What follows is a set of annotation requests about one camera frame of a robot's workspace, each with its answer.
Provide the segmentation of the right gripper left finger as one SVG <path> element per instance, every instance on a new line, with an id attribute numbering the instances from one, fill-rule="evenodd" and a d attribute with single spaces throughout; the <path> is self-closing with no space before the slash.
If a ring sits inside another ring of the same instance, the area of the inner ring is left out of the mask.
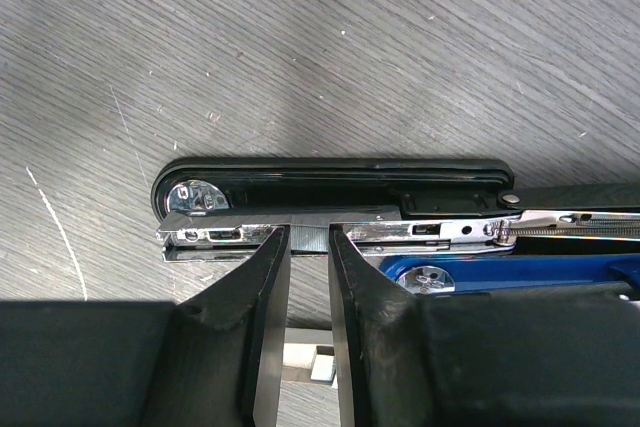
<path id="1" fill-rule="evenodd" d="M 290 232 L 191 299 L 7 301 L 5 426 L 273 426 Z"/>

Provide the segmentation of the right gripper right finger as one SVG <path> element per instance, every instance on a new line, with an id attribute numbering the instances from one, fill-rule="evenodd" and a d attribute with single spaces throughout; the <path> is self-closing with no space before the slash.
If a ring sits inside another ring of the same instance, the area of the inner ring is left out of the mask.
<path id="1" fill-rule="evenodd" d="M 338 227 L 329 284 L 345 426 L 639 422 L 639 306 L 614 292 L 414 295 Z"/>

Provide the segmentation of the blue stapler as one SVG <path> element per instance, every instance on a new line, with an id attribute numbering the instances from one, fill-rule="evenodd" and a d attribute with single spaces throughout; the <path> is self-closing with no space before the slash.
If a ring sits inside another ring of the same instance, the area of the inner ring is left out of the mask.
<path id="1" fill-rule="evenodd" d="M 378 269 L 422 295 L 619 283 L 639 288 L 637 254 L 392 256 Z"/>

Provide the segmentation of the red white staple box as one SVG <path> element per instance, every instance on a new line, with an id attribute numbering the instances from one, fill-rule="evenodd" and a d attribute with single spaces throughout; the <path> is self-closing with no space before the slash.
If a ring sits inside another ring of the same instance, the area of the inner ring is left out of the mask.
<path id="1" fill-rule="evenodd" d="M 317 384 L 337 388 L 337 367 L 332 384 L 312 382 L 311 367 L 316 354 L 333 355 L 335 357 L 333 335 L 331 330 L 321 329 L 285 329 L 283 347 L 282 380 Z"/>

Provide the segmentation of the black stapler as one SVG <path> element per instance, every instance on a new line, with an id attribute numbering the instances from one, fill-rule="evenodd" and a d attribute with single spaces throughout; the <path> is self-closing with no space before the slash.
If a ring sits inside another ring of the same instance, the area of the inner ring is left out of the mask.
<path id="1" fill-rule="evenodd" d="M 337 226 L 378 259 L 639 249 L 637 184 L 519 189 L 497 159 L 185 157 L 151 206 L 168 262 L 246 259 L 292 225 Z"/>

